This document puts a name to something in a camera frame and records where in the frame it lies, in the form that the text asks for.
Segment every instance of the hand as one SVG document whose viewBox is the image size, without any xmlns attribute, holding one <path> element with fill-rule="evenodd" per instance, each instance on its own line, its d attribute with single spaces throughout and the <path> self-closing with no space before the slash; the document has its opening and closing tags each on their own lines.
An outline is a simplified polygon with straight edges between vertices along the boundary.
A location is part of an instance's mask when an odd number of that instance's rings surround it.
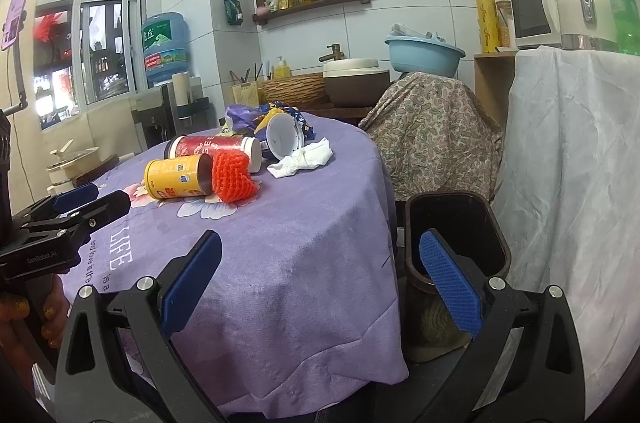
<svg viewBox="0 0 640 423">
<path fill-rule="evenodd" d="M 47 322 L 42 326 L 42 336 L 52 347 L 59 347 L 62 343 L 68 309 L 69 302 L 62 291 L 62 280 L 58 275 L 53 275 L 53 289 L 43 305 Z M 24 388 L 33 392 L 31 367 L 35 360 L 27 352 L 10 324 L 13 320 L 23 320 L 28 314 L 29 303 L 26 299 L 0 293 L 0 347 Z"/>
</svg>

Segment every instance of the microwave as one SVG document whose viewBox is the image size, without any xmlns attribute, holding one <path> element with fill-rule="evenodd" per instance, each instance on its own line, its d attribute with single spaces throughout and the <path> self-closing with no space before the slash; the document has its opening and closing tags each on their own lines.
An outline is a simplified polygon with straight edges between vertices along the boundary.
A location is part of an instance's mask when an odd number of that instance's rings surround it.
<svg viewBox="0 0 640 423">
<path fill-rule="evenodd" d="M 561 47 L 558 0 L 511 0 L 516 45 Z"/>
</svg>

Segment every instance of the trash can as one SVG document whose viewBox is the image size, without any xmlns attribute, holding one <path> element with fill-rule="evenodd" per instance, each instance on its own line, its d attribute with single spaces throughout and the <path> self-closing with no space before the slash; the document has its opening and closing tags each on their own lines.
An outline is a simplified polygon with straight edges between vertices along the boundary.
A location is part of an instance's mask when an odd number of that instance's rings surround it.
<svg viewBox="0 0 640 423">
<path fill-rule="evenodd" d="M 459 331 L 420 261 L 420 237 L 438 230 L 447 244 L 490 276 L 505 278 L 511 252 L 494 213 L 474 192 L 427 192 L 405 205 L 404 267 L 406 289 L 402 309 L 402 346 L 412 361 L 427 361 L 470 341 Z"/>
</svg>

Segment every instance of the yellow can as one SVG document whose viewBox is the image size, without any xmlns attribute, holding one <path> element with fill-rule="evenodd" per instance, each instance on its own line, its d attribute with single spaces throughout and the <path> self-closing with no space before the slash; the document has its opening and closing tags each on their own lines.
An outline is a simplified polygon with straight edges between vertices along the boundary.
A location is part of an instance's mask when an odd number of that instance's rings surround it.
<svg viewBox="0 0 640 423">
<path fill-rule="evenodd" d="M 154 199 L 210 196 L 213 161 L 209 154 L 149 161 L 145 186 Z"/>
<path fill-rule="evenodd" d="M 495 53 L 496 47 L 500 45 L 495 0 L 476 0 L 476 7 L 478 8 L 482 51 L 484 53 Z"/>
</svg>

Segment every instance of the silver bolt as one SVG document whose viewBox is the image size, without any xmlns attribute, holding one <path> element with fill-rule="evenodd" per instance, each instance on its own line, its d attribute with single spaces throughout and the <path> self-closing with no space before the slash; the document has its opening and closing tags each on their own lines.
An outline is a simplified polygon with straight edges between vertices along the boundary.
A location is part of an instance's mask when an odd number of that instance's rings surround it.
<svg viewBox="0 0 640 423">
<path fill-rule="evenodd" d="M 136 282 L 136 287 L 140 291 L 148 290 L 154 284 L 154 280 L 151 277 L 143 277 Z"/>
<path fill-rule="evenodd" d="M 562 295 L 564 293 L 562 292 L 562 288 L 560 286 L 549 286 L 549 294 L 553 298 L 562 298 Z"/>
<path fill-rule="evenodd" d="M 78 294 L 81 298 L 87 298 L 91 296 L 91 293 L 94 292 L 94 289 L 91 286 L 82 286 Z"/>
<path fill-rule="evenodd" d="M 507 284 L 500 277 L 491 277 L 489 279 L 489 287 L 491 289 L 495 289 L 497 291 L 500 291 L 500 290 L 504 289 L 506 286 L 507 286 Z"/>
</svg>

